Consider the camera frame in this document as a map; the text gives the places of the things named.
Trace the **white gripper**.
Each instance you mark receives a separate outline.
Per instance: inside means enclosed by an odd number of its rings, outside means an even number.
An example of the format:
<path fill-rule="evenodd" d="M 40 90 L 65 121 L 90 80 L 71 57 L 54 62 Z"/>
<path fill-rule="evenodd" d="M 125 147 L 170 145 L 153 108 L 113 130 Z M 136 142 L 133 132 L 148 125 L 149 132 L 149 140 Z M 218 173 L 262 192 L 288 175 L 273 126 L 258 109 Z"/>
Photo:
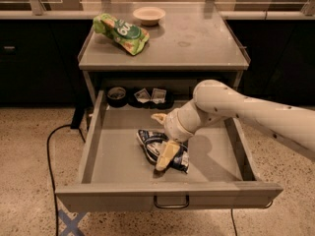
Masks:
<path fill-rule="evenodd" d="M 186 142 L 200 128 L 204 127 L 209 114 L 199 109 L 195 102 L 190 100 L 183 106 L 173 109 L 167 115 L 155 113 L 151 118 L 163 125 L 165 134 L 172 140 L 161 144 L 159 156 L 157 157 L 156 170 L 163 171 L 178 153 L 179 143 Z"/>

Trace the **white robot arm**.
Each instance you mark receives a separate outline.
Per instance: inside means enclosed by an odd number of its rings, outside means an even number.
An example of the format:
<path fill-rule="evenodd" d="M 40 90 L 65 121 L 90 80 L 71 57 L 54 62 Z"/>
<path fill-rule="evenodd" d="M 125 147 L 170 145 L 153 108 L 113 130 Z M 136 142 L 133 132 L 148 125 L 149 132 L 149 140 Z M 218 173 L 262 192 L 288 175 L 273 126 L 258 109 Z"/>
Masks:
<path fill-rule="evenodd" d="M 164 170 L 179 145 L 196 132 L 226 118 L 237 118 L 267 132 L 304 157 L 315 159 L 315 111 L 245 96 L 229 86 L 205 80 L 193 90 L 190 101 L 167 114 L 154 114 L 168 141 L 157 158 L 156 170 Z"/>

